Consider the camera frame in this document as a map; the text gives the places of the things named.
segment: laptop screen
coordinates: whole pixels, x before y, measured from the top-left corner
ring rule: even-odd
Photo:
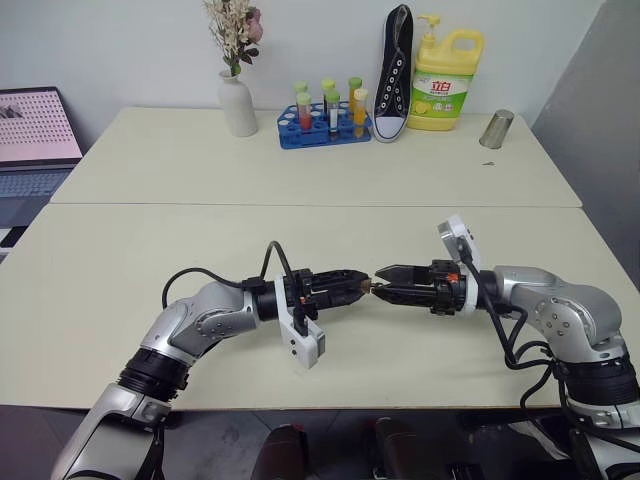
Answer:
[[[0,169],[75,164],[81,158],[55,87],[0,90]]]

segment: metal cup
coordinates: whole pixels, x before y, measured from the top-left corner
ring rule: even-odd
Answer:
[[[513,122],[513,112],[509,110],[496,111],[487,125],[487,129],[480,137],[480,145],[492,149],[500,148],[511,122]]]

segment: test tube rack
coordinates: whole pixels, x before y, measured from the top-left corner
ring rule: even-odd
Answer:
[[[360,143],[371,140],[371,119],[369,114],[364,125],[355,125],[353,115],[349,112],[349,102],[340,102],[338,111],[338,134],[335,139],[329,135],[329,124],[324,114],[322,103],[311,104],[311,128],[303,130],[298,122],[298,108],[289,105],[277,120],[280,146],[285,150],[293,148],[321,147],[325,145],[342,145]],[[362,136],[355,136],[355,129],[362,128]]]

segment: sneaker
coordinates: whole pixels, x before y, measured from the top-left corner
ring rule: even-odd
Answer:
[[[392,142],[404,129],[411,104],[411,44],[413,17],[406,5],[389,13],[384,26],[384,58],[373,105],[373,132]]]

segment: white vase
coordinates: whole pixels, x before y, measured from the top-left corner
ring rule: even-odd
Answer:
[[[251,92],[229,70],[220,72],[222,83],[218,87],[218,98],[224,110],[227,127],[231,135],[248,137],[258,131],[256,112],[251,101]]]

